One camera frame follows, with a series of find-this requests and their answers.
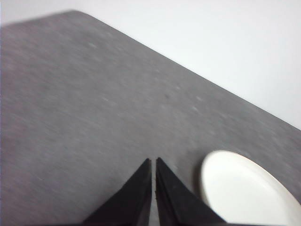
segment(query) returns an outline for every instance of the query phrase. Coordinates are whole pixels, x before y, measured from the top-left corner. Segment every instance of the white saucer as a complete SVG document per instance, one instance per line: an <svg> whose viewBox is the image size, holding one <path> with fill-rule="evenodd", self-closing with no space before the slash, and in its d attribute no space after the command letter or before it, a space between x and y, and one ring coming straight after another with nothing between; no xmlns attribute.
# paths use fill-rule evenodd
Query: white saucer
<svg viewBox="0 0 301 226"><path fill-rule="evenodd" d="M301 226L301 205L292 194L262 167L234 152L214 151L205 157L201 193L228 223Z"/></svg>

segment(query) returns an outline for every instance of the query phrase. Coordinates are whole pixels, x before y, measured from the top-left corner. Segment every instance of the gray carpet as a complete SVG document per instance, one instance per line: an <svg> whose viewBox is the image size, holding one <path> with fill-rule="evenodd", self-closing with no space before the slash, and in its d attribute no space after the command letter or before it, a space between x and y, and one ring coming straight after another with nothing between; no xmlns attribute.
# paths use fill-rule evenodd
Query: gray carpet
<svg viewBox="0 0 301 226"><path fill-rule="evenodd" d="M301 131L286 122L81 12L1 35L4 226L80 222L147 157L197 191L215 149L255 161L301 201ZM150 217L158 225L154 194Z"/></svg>

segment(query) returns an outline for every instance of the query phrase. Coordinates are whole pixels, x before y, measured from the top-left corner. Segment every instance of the white background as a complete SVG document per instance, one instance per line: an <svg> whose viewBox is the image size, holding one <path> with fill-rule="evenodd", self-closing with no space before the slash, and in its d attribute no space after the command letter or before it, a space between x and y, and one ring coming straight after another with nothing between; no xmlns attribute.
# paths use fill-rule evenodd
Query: white background
<svg viewBox="0 0 301 226"><path fill-rule="evenodd" d="M2 25L88 13L301 129L300 0L2 0Z"/></svg>

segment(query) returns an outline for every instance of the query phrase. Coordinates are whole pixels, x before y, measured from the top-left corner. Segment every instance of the gray mat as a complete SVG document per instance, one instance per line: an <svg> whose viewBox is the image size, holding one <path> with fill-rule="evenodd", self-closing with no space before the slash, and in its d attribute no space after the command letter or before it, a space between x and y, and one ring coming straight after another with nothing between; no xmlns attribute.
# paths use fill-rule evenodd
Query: gray mat
<svg viewBox="0 0 301 226"><path fill-rule="evenodd" d="M215 149L255 161L301 201L300 130L80 12L1 32L4 226L80 222L147 157L196 191Z"/></svg>

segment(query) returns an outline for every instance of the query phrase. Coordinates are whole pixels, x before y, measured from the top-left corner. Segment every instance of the white plate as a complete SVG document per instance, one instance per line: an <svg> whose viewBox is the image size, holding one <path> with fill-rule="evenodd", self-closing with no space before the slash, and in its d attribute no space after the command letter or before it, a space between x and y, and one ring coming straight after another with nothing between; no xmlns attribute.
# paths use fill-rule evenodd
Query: white plate
<svg viewBox="0 0 301 226"><path fill-rule="evenodd" d="M201 193L229 223L301 226L301 205L292 194L262 167L234 152L214 151L205 157Z"/></svg>

